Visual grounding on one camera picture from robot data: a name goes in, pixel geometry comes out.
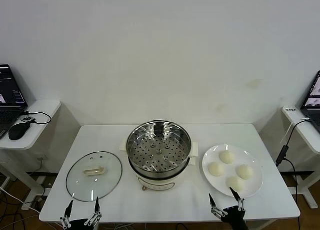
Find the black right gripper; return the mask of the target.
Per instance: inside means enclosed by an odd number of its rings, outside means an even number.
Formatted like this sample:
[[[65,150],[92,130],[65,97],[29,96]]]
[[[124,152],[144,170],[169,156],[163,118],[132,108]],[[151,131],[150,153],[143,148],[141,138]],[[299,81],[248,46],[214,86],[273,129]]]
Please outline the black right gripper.
[[[229,189],[235,200],[237,201],[238,206],[232,206],[221,210],[217,207],[213,197],[209,193],[208,195],[211,206],[211,213],[219,219],[222,218],[222,222],[228,223],[233,230],[249,230],[248,226],[243,220],[246,213],[244,208],[245,199],[241,198],[232,187],[229,187]]]

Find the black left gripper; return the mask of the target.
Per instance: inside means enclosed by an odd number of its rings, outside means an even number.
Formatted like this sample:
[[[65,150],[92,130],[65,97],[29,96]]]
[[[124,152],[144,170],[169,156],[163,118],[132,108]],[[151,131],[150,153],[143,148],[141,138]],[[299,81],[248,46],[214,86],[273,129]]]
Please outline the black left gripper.
[[[78,219],[70,221],[73,206],[73,200],[70,201],[69,205],[65,209],[64,215],[60,217],[60,223],[63,228],[67,230],[94,230],[94,226],[100,221],[102,214],[100,212],[99,197],[95,200],[94,212],[88,219]]]

